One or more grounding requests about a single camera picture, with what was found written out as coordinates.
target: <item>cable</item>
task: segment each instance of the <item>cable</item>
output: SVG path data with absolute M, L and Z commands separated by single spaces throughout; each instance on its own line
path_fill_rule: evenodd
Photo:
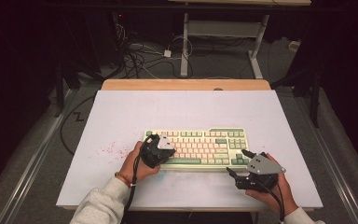
M 138 53 L 132 53 L 130 50 L 128 50 L 128 53 L 127 53 L 126 56 L 127 56 L 127 61 L 132 62 L 133 67 L 126 65 L 126 68 L 129 67 L 129 68 L 130 68 L 130 71 L 127 71 L 127 70 L 126 70 L 126 76 L 125 76 L 125 77 L 126 77 L 126 78 L 131 78 L 131 77 L 137 76 L 137 78 L 139 78 L 139 73 L 141 72 L 142 67 L 143 67 L 143 63 L 144 63 L 144 61 L 145 61 L 144 56 L 142 56 L 142 55 L 140 55 L 140 54 L 138 54 Z M 131 72 L 133 69 L 135 69 L 135 75 L 130 77 L 130 72 Z
M 209 43 L 211 45 L 211 46 L 196 45 L 196 44 L 194 44 L 194 40 L 191 40 L 192 43 L 193 43 L 192 44 L 192 48 L 193 48 L 193 53 L 192 54 L 195 55 L 195 56 L 199 56 L 199 57 L 207 56 L 207 55 L 213 53 L 216 49 L 224 49 L 224 48 L 229 48 L 229 47 L 240 46 L 247 39 L 247 38 L 230 38 L 230 39 L 216 38 L 215 40 L 213 40 L 213 39 L 209 38 L 209 36 L 207 36 L 207 38 L 201 38 L 201 37 L 195 36 L 195 35 L 190 35 L 189 37 L 192 37 L 192 38 L 207 42 L 207 43 Z M 234 40 L 233 43 L 229 43 L 229 44 L 224 43 L 224 41 L 232 41 L 232 40 Z M 195 53 L 196 47 L 199 47 L 199 48 L 211 47 L 211 49 L 207 53 L 197 54 L 197 53 Z
M 188 53 L 187 57 L 190 56 L 191 53 L 193 52 L 193 45 L 191 44 L 191 42 L 190 42 L 190 40 L 189 40 L 188 38 L 184 38 L 183 36 L 180 36 L 180 35 L 179 35 L 179 36 L 177 36 L 176 38 L 174 38 L 174 39 L 171 41 L 171 44 L 173 43 L 173 41 L 175 41 L 175 40 L 177 40 L 177 39 L 179 39 L 179 38 L 182 38 L 182 39 L 186 40 L 186 41 L 190 44 L 190 53 Z
M 96 93 L 91 96 L 88 97 L 86 99 L 84 99 L 79 105 L 77 105 L 74 109 L 71 110 L 71 112 L 68 113 L 68 115 L 65 117 L 65 119 L 62 122 L 61 128 L 60 128 L 60 138 L 62 141 L 63 146 L 65 147 L 65 149 L 71 154 L 71 155 L 75 155 L 75 152 L 73 152 L 65 143 L 65 141 L 63 140 L 63 135 L 62 135 L 62 129 L 63 129 L 63 125 L 65 124 L 65 122 L 68 120 L 69 116 L 71 116 L 75 110 L 77 110 L 81 105 L 83 105 L 84 103 L 86 103 L 89 99 L 95 99 Z
M 131 184 L 131 192 L 130 192 L 130 197 L 129 200 L 127 201 L 126 206 L 124 207 L 124 212 L 123 212 L 123 218 L 121 219 L 121 224 L 124 224 L 126 222 L 127 219 L 127 214 L 128 214 L 128 210 L 131 206 L 132 203 L 132 199 L 133 199 L 133 195 L 135 194 L 135 188 L 136 188 L 136 174 L 138 172 L 138 165 L 139 165 L 139 160 L 141 159 L 141 156 L 143 155 L 143 153 L 141 152 L 141 149 L 144 148 L 145 143 L 151 138 L 151 135 L 147 136 L 146 139 L 144 140 L 144 142 L 141 145 L 141 148 L 139 150 L 139 154 L 138 156 L 136 156 L 134 162 L 133 162 L 133 176 L 132 176 L 132 184 Z
M 274 199 L 275 201 L 277 201 L 279 207 L 280 207 L 280 222 L 283 223 L 284 221 L 284 204 L 283 204 L 283 199 L 282 199 L 282 192 L 281 192 L 281 188 L 279 188 L 279 185 L 278 185 L 278 188 L 279 188 L 279 191 L 281 193 L 281 199 L 280 200 L 278 198 L 278 196 L 276 196 L 276 194 L 274 194 L 274 192 L 272 192 L 269 188 L 267 188 L 266 186 L 264 186 L 261 182 L 259 182 L 258 180 L 254 179 L 252 180 L 254 181 L 258 186 L 260 186 L 261 188 L 263 188 L 264 190 L 266 190 Z
M 126 29 L 124 29 L 124 27 L 118 23 L 117 23 L 117 26 L 120 28 L 117 39 L 120 39 L 121 35 L 123 35 L 123 37 L 121 38 L 121 44 L 117 48 L 117 49 L 119 49 L 119 48 L 121 48 L 121 46 L 123 46 L 123 44 L 125 42 L 124 40 L 126 39 Z
M 140 52 L 142 52 L 142 53 L 150 53 L 150 54 L 159 54 L 159 55 L 162 55 L 162 53 L 158 52 L 156 49 L 153 49 L 153 48 L 151 48 L 151 47 L 148 47 L 148 46 L 146 46 L 146 45 L 144 45 L 144 44 L 130 44 L 130 46 L 132 46 L 132 45 L 142 46 L 140 49 L 137 49 L 137 50 L 133 49 L 133 50 L 135 50 L 135 51 L 140 51 L 140 50 L 143 49 L 143 48 L 147 48 L 147 49 L 152 49 L 153 51 L 140 51 Z
M 172 73 L 173 73 L 173 75 L 176 77 L 176 75 L 175 75 L 175 70 L 174 70 L 174 66 L 173 66 L 173 63 L 171 63 L 171 62 L 159 62 L 159 63 L 154 63 L 154 64 L 152 64 L 152 65 L 146 67 L 146 69 L 149 69 L 149 68 L 151 68 L 151 67 L 154 67 L 154 66 L 156 66 L 156 65 L 158 65 L 158 64 L 160 64 L 160 63 L 169 63 L 169 64 L 172 66 Z

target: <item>wrist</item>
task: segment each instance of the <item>wrist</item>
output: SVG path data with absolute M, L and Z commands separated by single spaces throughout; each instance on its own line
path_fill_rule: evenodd
M 126 184 L 129 188 L 132 187 L 132 182 L 131 180 L 128 178 L 127 175 L 124 175 L 120 172 L 115 172 L 115 178 L 121 180 L 124 184 Z
M 298 208 L 298 205 L 294 201 L 285 204 L 284 205 L 284 215 L 287 216 L 287 215 L 291 214 L 292 212 L 296 211 L 297 208 Z

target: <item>white sleeve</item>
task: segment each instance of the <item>white sleeve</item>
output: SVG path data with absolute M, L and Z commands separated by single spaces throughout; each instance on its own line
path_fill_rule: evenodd
M 284 217 L 284 224 L 324 224 L 322 221 L 314 222 L 301 207 Z
M 120 223 L 130 189 L 112 177 L 103 189 L 92 189 L 77 207 L 71 223 Z

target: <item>person's right hand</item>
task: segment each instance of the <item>person's right hand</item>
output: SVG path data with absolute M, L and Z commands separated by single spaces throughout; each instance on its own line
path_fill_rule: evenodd
M 129 181 L 132 181 L 133 177 L 133 163 L 136 157 L 139 155 L 139 151 L 141 150 L 143 142 L 138 141 L 135 145 L 133 151 L 127 156 L 126 160 L 124 160 L 123 166 L 120 169 L 120 173 L 128 178 Z M 148 167 L 142 160 L 139 160 L 138 171 L 136 174 L 137 181 L 142 181 L 149 175 L 155 175 L 159 171 L 159 166 L 154 169 Z M 122 177 L 117 176 L 118 179 L 122 180 L 124 183 L 126 182 Z
M 278 163 L 272 156 L 267 154 L 267 158 L 269 158 L 272 161 L 275 161 Z M 278 185 L 281 188 L 282 191 L 282 197 L 283 197 L 283 203 L 284 203 L 284 215 L 287 216 L 293 211 L 295 211 L 298 206 L 295 202 L 295 199 L 293 198 L 292 191 L 290 189 L 290 185 L 287 182 L 286 178 L 284 177 L 283 173 L 278 174 Z M 272 190 L 272 192 L 281 199 L 281 193 L 278 188 L 278 186 L 275 186 L 275 188 Z M 260 202 L 265 203 L 269 206 L 269 208 L 277 213 L 280 213 L 280 206 L 278 205 L 277 201 L 270 195 L 269 193 L 264 192 L 258 192 L 253 189 L 247 189 L 246 194 L 257 199 Z

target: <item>keyboard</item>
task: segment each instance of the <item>keyboard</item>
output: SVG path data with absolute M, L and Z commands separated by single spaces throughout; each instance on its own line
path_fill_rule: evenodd
M 249 150 L 246 132 L 240 128 L 212 128 L 203 130 L 148 130 L 150 134 L 167 136 L 176 150 L 161 170 L 177 171 L 244 171 L 249 158 L 242 149 Z

